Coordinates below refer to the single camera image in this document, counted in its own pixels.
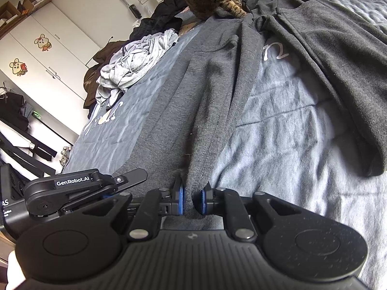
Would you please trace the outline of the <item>black wall-mounted device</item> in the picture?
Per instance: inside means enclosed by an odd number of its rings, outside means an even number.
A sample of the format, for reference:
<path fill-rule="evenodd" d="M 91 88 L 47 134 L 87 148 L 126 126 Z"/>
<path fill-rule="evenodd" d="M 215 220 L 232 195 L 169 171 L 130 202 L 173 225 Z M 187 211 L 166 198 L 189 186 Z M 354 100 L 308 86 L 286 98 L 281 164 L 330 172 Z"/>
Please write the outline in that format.
<path fill-rule="evenodd" d="M 137 20 L 140 20 L 142 18 L 142 14 L 140 13 L 140 11 L 138 10 L 138 8 L 136 7 L 135 4 L 130 4 L 127 0 L 121 0 L 124 5 L 129 9 L 129 11 L 131 11 L 131 13 L 133 14 L 133 16 L 137 19 Z"/>

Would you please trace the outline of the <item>dark grey knit garment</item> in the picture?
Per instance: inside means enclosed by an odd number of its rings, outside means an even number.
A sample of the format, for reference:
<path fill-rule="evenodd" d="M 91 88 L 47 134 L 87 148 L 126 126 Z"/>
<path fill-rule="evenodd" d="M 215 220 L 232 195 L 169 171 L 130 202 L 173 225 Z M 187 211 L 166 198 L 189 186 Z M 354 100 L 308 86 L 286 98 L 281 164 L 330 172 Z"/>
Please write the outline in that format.
<path fill-rule="evenodd" d="M 152 104 L 134 150 L 121 170 L 144 168 L 148 180 L 135 190 L 186 185 L 184 214 L 164 228 L 219 228 L 202 217 L 194 194 L 206 184 L 235 132 L 275 37 L 276 58 L 296 56 L 322 85 L 355 142 L 356 173 L 386 176 L 386 34 L 329 0 L 244 0 L 249 14 L 206 21 L 177 58 Z"/>

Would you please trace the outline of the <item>white wardrobe with stickers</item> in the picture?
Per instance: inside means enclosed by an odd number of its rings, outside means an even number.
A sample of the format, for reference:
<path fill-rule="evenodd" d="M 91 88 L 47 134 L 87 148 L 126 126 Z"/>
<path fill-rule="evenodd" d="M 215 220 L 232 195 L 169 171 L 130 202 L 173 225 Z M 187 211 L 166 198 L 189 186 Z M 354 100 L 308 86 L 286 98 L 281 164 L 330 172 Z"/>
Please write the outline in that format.
<path fill-rule="evenodd" d="M 87 123 L 83 79 L 98 45 L 53 3 L 1 39 L 1 71 L 75 134 Z"/>

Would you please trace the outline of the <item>black jacket pile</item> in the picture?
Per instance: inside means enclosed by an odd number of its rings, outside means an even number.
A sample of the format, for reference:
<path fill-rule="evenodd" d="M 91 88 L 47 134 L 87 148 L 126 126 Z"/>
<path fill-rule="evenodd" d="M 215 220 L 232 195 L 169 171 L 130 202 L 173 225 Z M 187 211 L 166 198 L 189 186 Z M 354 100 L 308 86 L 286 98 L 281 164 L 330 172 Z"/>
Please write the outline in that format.
<path fill-rule="evenodd" d="M 144 36 L 154 35 L 168 29 L 179 31 L 183 19 L 177 15 L 187 6 L 185 0 L 163 0 L 155 8 L 151 17 L 141 19 L 140 26 L 134 28 L 129 36 L 129 42 L 138 41 Z"/>

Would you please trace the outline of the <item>blue-grey quilted bedspread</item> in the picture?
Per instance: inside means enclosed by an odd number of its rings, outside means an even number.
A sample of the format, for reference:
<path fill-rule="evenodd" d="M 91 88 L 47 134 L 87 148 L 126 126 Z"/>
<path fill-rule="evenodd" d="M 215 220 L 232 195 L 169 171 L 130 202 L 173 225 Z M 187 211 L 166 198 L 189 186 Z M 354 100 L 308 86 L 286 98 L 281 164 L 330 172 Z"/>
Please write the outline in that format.
<path fill-rule="evenodd" d="M 179 38 L 111 110 L 92 107 L 66 173 L 96 168 L 112 174 L 129 160 L 161 87 L 197 33 L 194 28 Z M 296 56 L 278 59 L 278 52 L 272 37 L 211 183 L 242 195 L 265 190 L 355 228 L 369 247 L 361 279 L 373 289 L 385 289 L 386 176 L 356 173 L 355 142 L 327 91 Z"/>

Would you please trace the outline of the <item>light grey crumpled shirt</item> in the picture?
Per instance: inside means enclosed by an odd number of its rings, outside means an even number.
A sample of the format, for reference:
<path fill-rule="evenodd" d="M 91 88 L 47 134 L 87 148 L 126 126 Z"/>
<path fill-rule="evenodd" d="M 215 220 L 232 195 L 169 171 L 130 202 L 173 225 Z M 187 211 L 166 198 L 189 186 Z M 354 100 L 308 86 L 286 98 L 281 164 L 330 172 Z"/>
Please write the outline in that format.
<path fill-rule="evenodd" d="M 168 29 L 121 47 L 100 70 L 95 95 L 98 105 L 112 108 L 119 95 L 145 76 L 178 39 L 178 33 Z"/>

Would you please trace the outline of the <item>brown crumpled garment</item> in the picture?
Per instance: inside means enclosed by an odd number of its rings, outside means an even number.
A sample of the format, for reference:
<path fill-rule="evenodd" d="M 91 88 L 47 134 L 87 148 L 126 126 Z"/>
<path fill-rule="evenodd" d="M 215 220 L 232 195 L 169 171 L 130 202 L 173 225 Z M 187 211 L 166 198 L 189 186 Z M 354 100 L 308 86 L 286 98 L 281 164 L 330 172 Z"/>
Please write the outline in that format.
<path fill-rule="evenodd" d="M 112 56 L 127 43 L 128 41 L 108 42 L 104 48 L 100 49 L 92 57 L 96 63 L 88 69 L 83 81 L 83 88 L 87 93 L 87 97 L 85 98 L 85 102 L 83 104 L 84 109 L 88 109 L 93 103 L 96 102 L 95 95 L 98 88 L 97 79 L 100 76 L 100 70 L 103 68 L 103 66 L 109 64 Z"/>

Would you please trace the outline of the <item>cardboard box on wardrobe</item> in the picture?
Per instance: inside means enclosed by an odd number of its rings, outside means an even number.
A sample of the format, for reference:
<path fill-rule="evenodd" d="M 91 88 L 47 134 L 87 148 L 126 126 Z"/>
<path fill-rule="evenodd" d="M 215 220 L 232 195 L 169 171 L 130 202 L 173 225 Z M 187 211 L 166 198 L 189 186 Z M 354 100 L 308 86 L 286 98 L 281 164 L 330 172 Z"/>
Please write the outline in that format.
<path fill-rule="evenodd" d="M 30 15 L 51 1 L 52 0 L 23 0 L 18 2 L 17 9 L 22 15 Z"/>

